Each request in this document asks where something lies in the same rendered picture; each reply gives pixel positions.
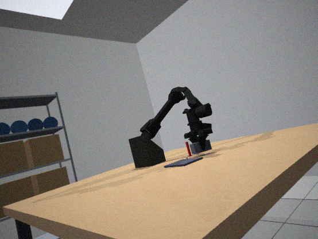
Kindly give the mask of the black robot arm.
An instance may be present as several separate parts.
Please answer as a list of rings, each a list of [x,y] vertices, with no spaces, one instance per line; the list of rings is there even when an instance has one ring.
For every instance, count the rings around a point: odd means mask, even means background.
[[[149,139],[153,139],[161,128],[161,121],[165,118],[173,105],[179,103],[185,98],[187,98],[188,106],[191,108],[184,109],[183,111],[183,114],[187,114],[188,121],[197,120],[212,114],[211,105],[209,103],[203,105],[196,97],[193,96],[188,87],[176,87],[170,91],[167,102],[164,104],[158,114],[144,124],[142,128],[140,128],[140,132],[142,132],[141,136],[145,135]]]

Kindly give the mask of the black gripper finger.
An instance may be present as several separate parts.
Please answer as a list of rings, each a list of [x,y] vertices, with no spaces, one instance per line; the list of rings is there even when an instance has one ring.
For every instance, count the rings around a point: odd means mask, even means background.
[[[198,143],[200,144],[202,150],[205,150],[205,140],[206,140],[207,136],[208,136],[208,135],[206,135],[206,136],[201,136],[201,137],[197,137],[197,138],[196,138],[197,141],[198,141]]]
[[[196,139],[196,137],[194,137],[194,138],[189,138],[189,140],[191,141],[191,143],[198,142],[197,139]]]

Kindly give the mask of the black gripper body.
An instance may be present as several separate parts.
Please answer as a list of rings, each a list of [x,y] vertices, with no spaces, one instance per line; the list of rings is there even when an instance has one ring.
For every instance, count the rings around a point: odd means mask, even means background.
[[[201,122],[202,121],[200,121],[199,119],[189,121],[187,125],[190,127],[191,131],[189,133],[185,133],[184,138],[185,139],[194,138],[194,137],[197,137],[197,135],[201,137],[201,136],[206,136],[208,134],[211,134],[212,129],[211,128],[202,129],[200,124]]]

